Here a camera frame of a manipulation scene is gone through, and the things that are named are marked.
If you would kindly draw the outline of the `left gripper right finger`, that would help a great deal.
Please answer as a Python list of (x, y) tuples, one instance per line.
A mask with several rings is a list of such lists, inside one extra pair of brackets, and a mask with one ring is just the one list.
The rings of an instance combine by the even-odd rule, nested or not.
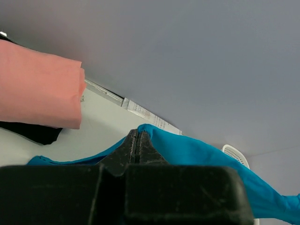
[(124, 220), (128, 225), (252, 225), (254, 216), (234, 169), (171, 165), (143, 131), (125, 171)]

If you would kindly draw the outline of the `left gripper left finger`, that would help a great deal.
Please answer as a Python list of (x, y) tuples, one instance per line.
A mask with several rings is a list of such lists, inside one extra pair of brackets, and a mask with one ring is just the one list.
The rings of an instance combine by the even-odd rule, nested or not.
[(95, 165), (10, 165), (0, 169), (3, 225), (122, 225), (124, 182), (137, 130)]

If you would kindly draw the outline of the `blue t shirt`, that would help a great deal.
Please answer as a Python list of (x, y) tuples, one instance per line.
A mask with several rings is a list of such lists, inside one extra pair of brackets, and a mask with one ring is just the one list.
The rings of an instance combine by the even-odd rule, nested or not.
[(267, 182), (221, 150), (188, 136), (169, 133), (150, 124), (142, 124), (156, 150), (173, 165), (228, 166), (240, 175), (255, 218), (275, 218), (292, 225), (300, 223), (300, 196), (279, 194)]

